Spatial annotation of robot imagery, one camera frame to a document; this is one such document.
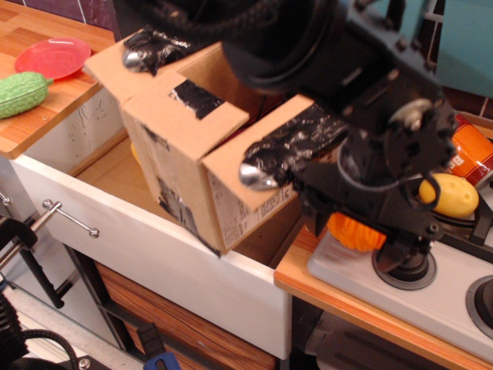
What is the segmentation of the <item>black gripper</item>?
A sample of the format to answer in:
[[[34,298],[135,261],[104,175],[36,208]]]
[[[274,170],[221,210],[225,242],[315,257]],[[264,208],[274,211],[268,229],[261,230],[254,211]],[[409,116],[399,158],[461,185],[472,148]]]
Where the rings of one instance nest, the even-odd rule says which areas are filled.
[[[340,212],[387,236],[376,255],[377,269],[390,272],[417,253],[427,255],[441,238],[430,207],[411,197],[410,177],[381,176],[368,183],[354,157],[341,153],[336,163],[306,162],[294,171],[294,189],[308,230],[319,236],[332,213]]]

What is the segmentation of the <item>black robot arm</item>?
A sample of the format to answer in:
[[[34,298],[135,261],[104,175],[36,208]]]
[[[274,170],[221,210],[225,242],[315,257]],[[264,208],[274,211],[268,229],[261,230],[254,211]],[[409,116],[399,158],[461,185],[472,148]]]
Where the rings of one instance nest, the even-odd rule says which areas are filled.
[[[386,235],[380,271],[408,270],[443,234],[408,184],[455,155],[454,111],[420,46],[401,33],[406,7],[369,1],[134,1],[145,20],[187,40],[221,42],[233,73],[265,93],[313,99],[347,126],[335,164],[292,172],[311,229],[341,212]]]

